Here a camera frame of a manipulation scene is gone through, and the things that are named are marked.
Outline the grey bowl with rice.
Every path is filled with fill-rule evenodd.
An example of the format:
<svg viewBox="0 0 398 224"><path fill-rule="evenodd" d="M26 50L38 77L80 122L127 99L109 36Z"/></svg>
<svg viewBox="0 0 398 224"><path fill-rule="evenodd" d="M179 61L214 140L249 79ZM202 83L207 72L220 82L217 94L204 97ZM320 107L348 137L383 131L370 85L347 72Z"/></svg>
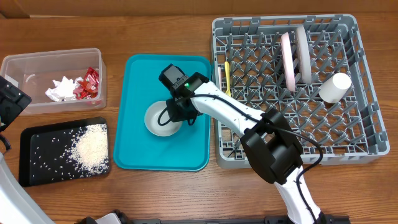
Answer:
<svg viewBox="0 0 398 224"><path fill-rule="evenodd" d="M166 101L157 101L149 106L145 113L144 123L146 128L156 136L166 137L175 134L182 126L182 122L170 121L164 126L158 123L161 112L166 109Z"/></svg>

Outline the white tissue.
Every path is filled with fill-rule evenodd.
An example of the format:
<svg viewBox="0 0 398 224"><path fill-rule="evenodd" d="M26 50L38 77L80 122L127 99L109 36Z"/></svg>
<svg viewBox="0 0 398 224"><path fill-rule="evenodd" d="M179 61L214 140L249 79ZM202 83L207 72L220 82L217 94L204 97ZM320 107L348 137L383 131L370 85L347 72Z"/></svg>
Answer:
<svg viewBox="0 0 398 224"><path fill-rule="evenodd" d="M73 80L63 76L61 81L53 80L55 87L48 88L45 94L55 102L76 100L73 91L80 86L80 81L83 81L82 77Z"/></svg>

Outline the white plastic fork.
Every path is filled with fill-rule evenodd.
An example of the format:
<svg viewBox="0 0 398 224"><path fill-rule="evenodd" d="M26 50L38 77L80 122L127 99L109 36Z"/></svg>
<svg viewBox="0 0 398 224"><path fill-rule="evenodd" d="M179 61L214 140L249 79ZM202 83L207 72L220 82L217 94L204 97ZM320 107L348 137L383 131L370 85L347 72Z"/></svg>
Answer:
<svg viewBox="0 0 398 224"><path fill-rule="evenodd" d="M218 67L218 84L219 89L222 90L222 68Z"/></svg>

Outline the yellow plastic spoon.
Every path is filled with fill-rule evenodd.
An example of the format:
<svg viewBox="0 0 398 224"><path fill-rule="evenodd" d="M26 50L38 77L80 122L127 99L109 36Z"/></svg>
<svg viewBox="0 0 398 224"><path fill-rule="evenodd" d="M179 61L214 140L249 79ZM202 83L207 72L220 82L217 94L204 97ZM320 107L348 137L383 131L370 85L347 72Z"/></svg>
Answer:
<svg viewBox="0 0 398 224"><path fill-rule="evenodd" d="M224 72L226 75L226 91L225 93L228 96L231 96L231 85L230 85L230 66L229 66L229 62L225 61L224 63Z"/></svg>

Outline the red snack wrapper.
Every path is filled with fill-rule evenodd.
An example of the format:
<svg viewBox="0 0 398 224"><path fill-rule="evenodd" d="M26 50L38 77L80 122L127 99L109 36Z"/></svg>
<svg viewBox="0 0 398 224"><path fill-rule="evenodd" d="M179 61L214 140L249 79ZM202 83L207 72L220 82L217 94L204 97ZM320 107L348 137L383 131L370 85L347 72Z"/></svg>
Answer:
<svg viewBox="0 0 398 224"><path fill-rule="evenodd" d="M76 99L96 98L99 92L99 73L90 67L83 79L77 80L77 84L78 86L73 91Z"/></svg>

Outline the pink plate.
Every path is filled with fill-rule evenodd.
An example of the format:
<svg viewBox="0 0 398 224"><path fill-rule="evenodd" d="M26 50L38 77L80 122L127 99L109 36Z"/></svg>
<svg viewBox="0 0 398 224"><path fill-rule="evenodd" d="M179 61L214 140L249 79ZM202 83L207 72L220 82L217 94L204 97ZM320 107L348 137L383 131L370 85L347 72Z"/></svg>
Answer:
<svg viewBox="0 0 398 224"><path fill-rule="evenodd" d="M286 87L289 91L295 91L295 73L294 73L294 63L292 57L292 50L290 45L289 33L286 32L282 34L280 38L281 50L282 50L282 60L284 63L284 75Z"/></svg>

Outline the grey plate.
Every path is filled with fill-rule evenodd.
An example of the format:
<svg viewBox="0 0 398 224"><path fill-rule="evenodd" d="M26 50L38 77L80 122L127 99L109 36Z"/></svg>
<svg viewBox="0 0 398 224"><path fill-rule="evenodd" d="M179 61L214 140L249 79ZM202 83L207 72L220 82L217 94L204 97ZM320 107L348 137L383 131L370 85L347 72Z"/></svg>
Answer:
<svg viewBox="0 0 398 224"><path fill-rule="evenodd" d="M295 30L295 43L297 46L297 57L299 60L299 71L302 81L306 84L312 82L312 69L308 41L304 26L297 27Z"/></svg>

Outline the white cup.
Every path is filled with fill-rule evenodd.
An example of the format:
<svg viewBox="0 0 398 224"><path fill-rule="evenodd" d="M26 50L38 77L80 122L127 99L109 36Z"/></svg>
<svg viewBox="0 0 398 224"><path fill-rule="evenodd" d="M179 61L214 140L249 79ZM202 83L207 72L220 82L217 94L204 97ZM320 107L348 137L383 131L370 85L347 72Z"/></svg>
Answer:
<svg viewBox="0 0 398 224"><path fill-rule="evenodd" d="M320 98L327 103L337 103L351 86L352 81L345 73L336 73L325 81L319 91Z"/></svg>

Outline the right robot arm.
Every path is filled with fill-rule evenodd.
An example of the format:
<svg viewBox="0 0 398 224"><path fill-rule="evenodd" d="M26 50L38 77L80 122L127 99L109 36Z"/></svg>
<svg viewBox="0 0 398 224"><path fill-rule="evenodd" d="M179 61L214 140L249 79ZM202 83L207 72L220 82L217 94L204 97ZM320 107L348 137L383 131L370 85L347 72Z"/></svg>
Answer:
<svg viewBox="0 0 398 224"><path fill-rule="evenodd" d="M188 77L178 70L162 72L159 80L172 96L164 110L171 121L192 123L198 115L207 114L239 137L251 168L277 188L290 222L327 222L303 178L309 171L301 158L303 136L292 131L281 112L248 107L200 73Z"/></svg>

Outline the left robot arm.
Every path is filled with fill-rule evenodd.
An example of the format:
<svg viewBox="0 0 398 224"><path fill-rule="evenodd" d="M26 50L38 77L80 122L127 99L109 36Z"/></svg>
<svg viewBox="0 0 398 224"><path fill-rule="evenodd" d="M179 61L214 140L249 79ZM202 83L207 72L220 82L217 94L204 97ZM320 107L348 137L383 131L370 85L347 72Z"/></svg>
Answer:
<svg viewBox="0 0 398 224"><path fill-rule="evenodd" d="M1 131L30 104L31 97L1 77ZM18 183L1 153L1 223L53 223Z"/></svg>

